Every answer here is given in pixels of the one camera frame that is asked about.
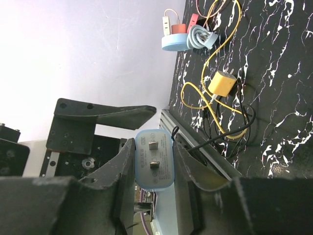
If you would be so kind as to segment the salmon cube charger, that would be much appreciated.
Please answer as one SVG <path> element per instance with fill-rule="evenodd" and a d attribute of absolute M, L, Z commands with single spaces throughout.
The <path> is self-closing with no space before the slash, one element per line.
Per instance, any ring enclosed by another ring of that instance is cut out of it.
<path fill-rule="evenodd" d="M 186 24 L 174 24 L 171 26 L 171 34 L 185 34 L 186 33 Z"/>

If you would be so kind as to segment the yellow cube charger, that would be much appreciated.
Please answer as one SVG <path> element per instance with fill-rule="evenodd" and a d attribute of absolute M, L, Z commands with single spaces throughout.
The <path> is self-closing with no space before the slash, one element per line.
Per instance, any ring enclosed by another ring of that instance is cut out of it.
<path fill-rule="evenodd" d="M 237 78 L 234 75 L 218 70 L 212 78 L 208 90 L 213 95 L 227 97 L 236 82 Z"/>

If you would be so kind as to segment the round blue power strip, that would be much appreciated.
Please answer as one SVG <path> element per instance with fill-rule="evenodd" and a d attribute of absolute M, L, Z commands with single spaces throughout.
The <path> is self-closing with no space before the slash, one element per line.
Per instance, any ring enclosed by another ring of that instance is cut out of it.
<path fill-rule="evenodd" d="M 164 51 L 188 50 L 187 37 L 187 33 L 177 33 L 164 36 L 161 39 L 161 47 Z"/>

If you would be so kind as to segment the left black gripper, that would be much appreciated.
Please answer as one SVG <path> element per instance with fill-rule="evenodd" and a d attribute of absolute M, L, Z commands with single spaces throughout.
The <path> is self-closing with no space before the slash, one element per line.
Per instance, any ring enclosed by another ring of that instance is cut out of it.
<path fill-rule="evenodd" d="M 137 130 L 156 107 L 106 106 L 59 98 L 46 140 L 18 142 L 20 130 L 0 125 L 0 175 L 81 179 L 111 160 L 125 139 L 95 135 L 96 125 Z"/>

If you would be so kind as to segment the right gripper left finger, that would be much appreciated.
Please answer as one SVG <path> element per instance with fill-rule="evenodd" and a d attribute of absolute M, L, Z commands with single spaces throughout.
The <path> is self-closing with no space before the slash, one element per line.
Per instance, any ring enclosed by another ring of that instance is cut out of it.
<path fill-rule="evenodd" d="M 81 180 L 1 177 L 3 235 L 131 235 L 134 220 L 134 139 Z"/>

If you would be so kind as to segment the blue cube charger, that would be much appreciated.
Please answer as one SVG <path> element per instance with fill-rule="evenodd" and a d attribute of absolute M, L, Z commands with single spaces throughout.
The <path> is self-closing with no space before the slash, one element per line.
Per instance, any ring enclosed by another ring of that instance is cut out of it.
<path fill-rule="evenodd" d="M 134 172 L 145 191 L 162 191 L 175 179 L 173 141 L 163 129 L 138 132 L 135 138 Z"/>

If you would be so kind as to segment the pink plug adapter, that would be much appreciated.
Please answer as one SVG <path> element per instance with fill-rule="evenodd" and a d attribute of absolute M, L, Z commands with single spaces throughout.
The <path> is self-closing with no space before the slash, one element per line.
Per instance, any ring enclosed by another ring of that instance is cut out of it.
<path fill-rule="evenodd" d="M 193 27 L 194 25 L 197 24 L 198 18 L 199 18 L 199 15 L 196 14 L 196 13 L 193 13 L 191 15 L 191 18 L 190 18 L 190 21 L 189 21 L 189 25 L 187 27 L 187 33 L 189 33 L 189 31 L 191 30 L 191 27 Z"/>

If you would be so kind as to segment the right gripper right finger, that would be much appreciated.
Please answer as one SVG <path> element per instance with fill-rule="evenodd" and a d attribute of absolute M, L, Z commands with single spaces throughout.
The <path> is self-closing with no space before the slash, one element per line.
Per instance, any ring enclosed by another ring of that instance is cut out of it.
<path fill-rule="evenodd" d="M 310 235 L 311 179 L 216 174 L 173 143 L 175 200 L 181 235 Z"/>

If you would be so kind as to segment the white cube charger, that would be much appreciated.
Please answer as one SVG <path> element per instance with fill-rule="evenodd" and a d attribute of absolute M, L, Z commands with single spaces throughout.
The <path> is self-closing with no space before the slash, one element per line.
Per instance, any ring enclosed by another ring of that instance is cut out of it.
<path fill-rule="evenodd" d="M 169 36 L 171 34 L 170 19 L 168 16 L 162 17 L 163 34 L 164 36 Z"/>

